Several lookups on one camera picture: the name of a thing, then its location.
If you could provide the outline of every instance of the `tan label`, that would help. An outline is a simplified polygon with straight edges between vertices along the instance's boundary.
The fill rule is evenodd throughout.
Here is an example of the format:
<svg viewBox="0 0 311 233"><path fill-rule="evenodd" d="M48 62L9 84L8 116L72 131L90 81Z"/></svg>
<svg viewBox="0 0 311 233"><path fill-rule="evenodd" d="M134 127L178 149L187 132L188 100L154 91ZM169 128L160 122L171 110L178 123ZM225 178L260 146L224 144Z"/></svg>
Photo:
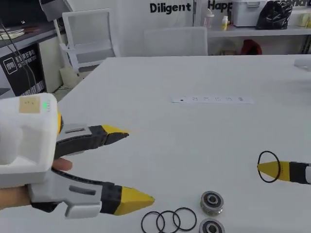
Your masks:
<svg viewBox="0 0 311 233"><path fill-rule="evenodd" d="M40 113L40 97L20 97L19 113Z"/></svg>

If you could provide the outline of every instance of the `table surface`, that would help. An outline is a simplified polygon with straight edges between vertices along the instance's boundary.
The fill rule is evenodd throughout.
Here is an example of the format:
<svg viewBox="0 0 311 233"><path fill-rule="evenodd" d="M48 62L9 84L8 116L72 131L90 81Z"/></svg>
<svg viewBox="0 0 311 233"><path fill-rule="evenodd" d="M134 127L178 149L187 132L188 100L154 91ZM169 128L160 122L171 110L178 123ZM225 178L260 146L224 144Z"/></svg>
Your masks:
<svg viewBox="0 0 311 233"><path fill-rule="evenodd" d="M118 143L70 157L72 174L132 186L155 197L125 216L65 220L66 206L46 214L31 207L0 212L10 233L140 233L150 210L193 209L214 190L216 217L228 233L308 233L308 185L264 183L258 155L311 162L311 73L293 66L304 55L109 58L60 102L65 123L110 124L131 131ZM171 95L248 96L253 104L178 104ZM194 219L181 212L182 227ZM173 231L165 215L166 232ZM155 216L144 224L156 233Z"/></svg>

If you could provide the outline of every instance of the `black poster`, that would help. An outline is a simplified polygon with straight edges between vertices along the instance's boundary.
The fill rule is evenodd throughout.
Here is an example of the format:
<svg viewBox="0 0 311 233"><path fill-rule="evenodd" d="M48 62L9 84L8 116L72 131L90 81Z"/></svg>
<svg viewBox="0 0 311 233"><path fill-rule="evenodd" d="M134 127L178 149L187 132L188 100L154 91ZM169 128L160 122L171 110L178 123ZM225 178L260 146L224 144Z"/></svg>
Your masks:
<svg viewBox="0 0 311 233"><path fill-rule="evenodd" d="M20 49L19 53L21 56L17 53L17 56L11 53L0 58L1 67L14 94L16 96L24 96L46 91L38 44ZM28 64L35 75L36 88L34 77L26 64ZM27 69L31 88L29 87L29 81L24 68Z"/></svg>

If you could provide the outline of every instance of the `floor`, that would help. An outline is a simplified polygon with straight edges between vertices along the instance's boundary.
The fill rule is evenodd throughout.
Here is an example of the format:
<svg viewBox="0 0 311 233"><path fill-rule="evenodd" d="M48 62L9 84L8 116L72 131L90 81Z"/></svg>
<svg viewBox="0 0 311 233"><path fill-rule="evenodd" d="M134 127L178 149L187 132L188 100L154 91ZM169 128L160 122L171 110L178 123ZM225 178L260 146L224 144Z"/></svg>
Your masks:
<svg viewBox="0 0 311 233"><path fill-rule="evenodd" d="M87 75L89 75L91 71L82 71L80 72L80 76L84 78L87 77ZM65 87L60 87L59 89L57 89L53 94L56 97L57 101L60 101L65 95L67 95L72 89L70 88L65 88Z"/></svg>

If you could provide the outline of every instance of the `black plastic bag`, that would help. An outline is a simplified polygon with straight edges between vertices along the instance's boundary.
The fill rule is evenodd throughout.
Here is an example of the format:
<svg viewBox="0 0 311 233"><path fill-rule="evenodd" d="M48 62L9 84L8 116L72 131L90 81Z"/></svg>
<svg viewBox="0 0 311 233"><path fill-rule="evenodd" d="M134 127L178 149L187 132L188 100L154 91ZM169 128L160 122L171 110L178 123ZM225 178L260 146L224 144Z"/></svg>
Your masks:
<svg viewBox="0 0 311 233"><path fill-rule="evenodd" d="M256 29L287 29L293 6L286 2L269 1L260 12Z"/></svg>

